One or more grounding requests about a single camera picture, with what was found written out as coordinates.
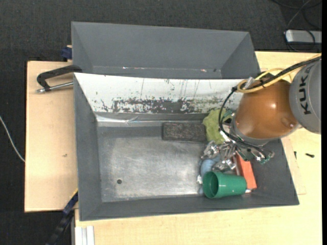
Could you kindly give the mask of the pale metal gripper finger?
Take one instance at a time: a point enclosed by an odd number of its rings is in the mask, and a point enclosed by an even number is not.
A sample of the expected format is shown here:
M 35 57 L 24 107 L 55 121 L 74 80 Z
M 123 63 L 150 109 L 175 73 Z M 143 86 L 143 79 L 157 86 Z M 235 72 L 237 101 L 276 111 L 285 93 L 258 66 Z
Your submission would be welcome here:
M 215 159 L 218 155 L 220 155 L 219 146 L 214 141 L 210 141 L 204 149 L 203 159 Z
M 230 159 L 224 159 L 214 164 L 213 170 L 220 172 L 228 172 L 234 170 L 236 167 L 236 164 L 233 163 Z

